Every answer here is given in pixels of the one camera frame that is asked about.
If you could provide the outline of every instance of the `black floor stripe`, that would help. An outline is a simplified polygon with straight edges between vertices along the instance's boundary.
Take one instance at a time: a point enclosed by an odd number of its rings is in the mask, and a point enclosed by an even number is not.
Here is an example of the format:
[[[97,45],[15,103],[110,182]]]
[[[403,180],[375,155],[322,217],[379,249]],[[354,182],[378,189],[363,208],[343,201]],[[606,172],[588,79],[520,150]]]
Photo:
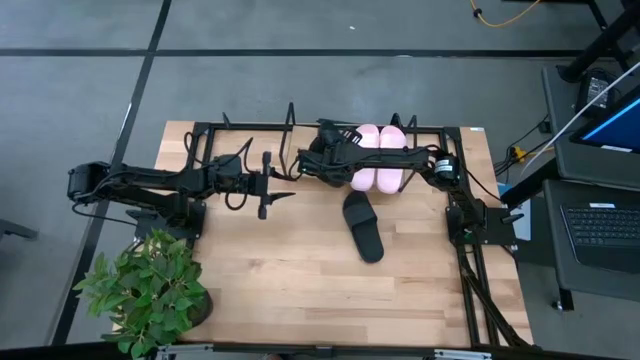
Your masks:
[[[571,58],[583,50],[438,50],[438,49],[157,49],[160,38],[152,38],[154,47],[145,49],[0,49],[0,57],[441,57],[441,58]],[[612,57],[611,51],[603,58]]]
[[[0,56],[132,57],[145,56],[146,49],[0,49]]]
[[[127,148],[127,144],[129,143],[129,138],[131,137],[131,131],[133,130],[133,124],[135,122],[136,116],[138,115],[138,109],[140,108],[142,95],[144,94],[144,89],[147,85],[149,74],[151,73],[151,66],[153,65],[153,52],[158,47],[158,42],[160,41],[160,36],[162,35],[162,31],[164,29],[164,24],[167,21],[170,7],[171,0],[164,0],[162,3],[162,7],[160,8],[158,21],[156,22],[153,35],[151,36],[149,48],[145,51],[146,56],[142,63],[140,74],[138,75],[138,80],[136,81],[136,85],[131,96],[129,110],[127,111],[127,114],[125,116],[122,129],[120,130],[120,135],[118,136],[118,140],[111,157],[111,164],[115,168],[119,167],[122,164],[122,159],[124,158],[124,153]],[[95,215],[104,216],[106,215],[108,209],[109,203],[107,201],[102,201],[97,205]],[[75,269],[72,286],[82,280],[84,278],[84,273],[89,271],[91,262],[93,261],[93,256],[95,255],[96,249],[98,247],[98,240],[100,239],[100,233],[102,231],[103,224],[104,220],[102,219],[89,220],[87,231],[85,231],[82,241],[84,245],[82,253],[80,255],[78,266]],[[76,311],[78,309],[79,299],[77,298],[77,295],[79,293],[79,291],[69,289],[64,305],[62,307],[60,319],[53,335],[52,345],[66,344],[69,337],[69,331],[71,330],[71,326],[73,325],[73,318],[75,317]]]
[[[157,57],[229,57],[229,56],[372,56],[442,58],[567,58],[582,50],[418,50],[418,49],[159,49]]]

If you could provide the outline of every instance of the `wire bundle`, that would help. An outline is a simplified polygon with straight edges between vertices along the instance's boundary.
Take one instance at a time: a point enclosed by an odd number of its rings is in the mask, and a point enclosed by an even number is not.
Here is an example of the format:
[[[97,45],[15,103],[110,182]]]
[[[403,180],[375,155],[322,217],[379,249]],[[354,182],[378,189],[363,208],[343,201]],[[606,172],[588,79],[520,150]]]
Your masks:
[[[542,145],[544,145],[546,140],[541,142],[540,144],[534,146],[531,150],[529,150],[524,155],[519,156],[519,157],[518,156],[514,156],[514,154],[511,152],[511,148],[514,145],[516,145],[518,142],[522,141],[524,138],[529,136],[532,132],[534,132],[538,128],[538,126],[540,126],[540,124],[545,122],[548,118],[549,118],[549,114],[545,115],[544,118],[542,120],[540,120],[531,130],[527,131],[526,134],[522,135],[518,140],[512,142],[511,144],[509,144],[509,146],[507,146],[504,160],[498,161],[498,162],[493,164],[493,170],[495,172],[496,177],[499,176],[499,175],[502,175],[503,173],[506,172],[507,173],[507,177],[506,177],[505,183],[509,182],[509,168],[512,167],[513,165],[519,163],[520,160],[525,159],[527,156],[535,155],[536,154],[535,151],[538,150]]]

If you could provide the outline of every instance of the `black table leg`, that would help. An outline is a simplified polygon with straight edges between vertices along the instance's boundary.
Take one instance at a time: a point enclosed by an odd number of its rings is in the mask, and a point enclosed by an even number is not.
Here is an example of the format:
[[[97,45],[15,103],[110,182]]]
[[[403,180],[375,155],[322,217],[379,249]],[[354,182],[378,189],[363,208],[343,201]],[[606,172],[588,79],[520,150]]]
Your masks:
[[[0,239],[2,239],[2,236],[4,236],[5,234],[17,235],[25,239],[35,239],[35,237],[38,235],[38,232],[22,225],[12,223],[11,221],[0,219]]]
[[[527,176],[516,186],[502,194],[500,200],[509,206],[509,210],[512,210],[542,191],[542,181],[547,179],[560,179],[556,158],[547,161],[546,164],[538,168],[533,174]]]

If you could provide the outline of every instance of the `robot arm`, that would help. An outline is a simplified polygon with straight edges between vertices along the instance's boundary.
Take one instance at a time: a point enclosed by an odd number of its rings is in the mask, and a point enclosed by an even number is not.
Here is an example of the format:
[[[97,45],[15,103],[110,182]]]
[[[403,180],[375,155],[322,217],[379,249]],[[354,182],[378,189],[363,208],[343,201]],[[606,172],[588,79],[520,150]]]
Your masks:
[[[260,197],[258,217],[266,219],[267,205],[293,194],[268,194],[271,154],[264,153],[262,161],[262,172],[249,173],[242,173],[242,163],[237,155],[222,155],[199,169],[185,168],[178,172],[127,165],[114,172],[107,163],[93,162],[69,171],[67,196],[76,204],[110,200],[154,210],[168,224],[179,227],[189,218],[189,199],[203,200],[216,193],[245,194]],[[241,207],[228,206],[231,210]]]

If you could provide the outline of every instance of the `wooden table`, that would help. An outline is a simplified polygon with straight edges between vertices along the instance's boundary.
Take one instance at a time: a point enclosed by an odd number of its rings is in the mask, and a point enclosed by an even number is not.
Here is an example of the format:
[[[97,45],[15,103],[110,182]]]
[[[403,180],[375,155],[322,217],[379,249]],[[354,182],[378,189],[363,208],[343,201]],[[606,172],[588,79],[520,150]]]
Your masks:
[[[184,166],[183,135],[193,125],[167,122],[156,168],[177,171]],[[484,130],[460,131],[469,171],[497,194]],[[288,164],[315,134],[315,128],[294,128],[287,140]],[[254,137],[247,159],[250,169],[261,168],[263,151],[271,151],[277,159],[279,131],[216,130],[213,154],[235,153],[249,137]],[[420,135],[418,143],[438,144],[439,139]],[[204,139],[200,145],[203,149]],[[334,189],[305,176],[296,183],[270,180],[269,189],[297,195],[270,206],[266,221],[257,218],[257,198],[249,197],[245,207],[235,212],[227,209],[222,196],[207,199],[205,227],[196,242],[194,259],[202,263],[200,281],[214,299],[214,311],[182,339],[470,345],[456,254],[447,239],[445,193],[420,176],[402,194],[371,191],[385,255],[379,263],[366,264],[342,216],[349,186]],[[472,191],[488,206],[499,205],[475,183]],[[232,195],[230,200],[239,203],[241,195]],[[498,246],[484,246],[483,250],[493,300],[518,334],[531,342],[513,260]],[[475,300],[481,339],[488,342],[482,306]]]

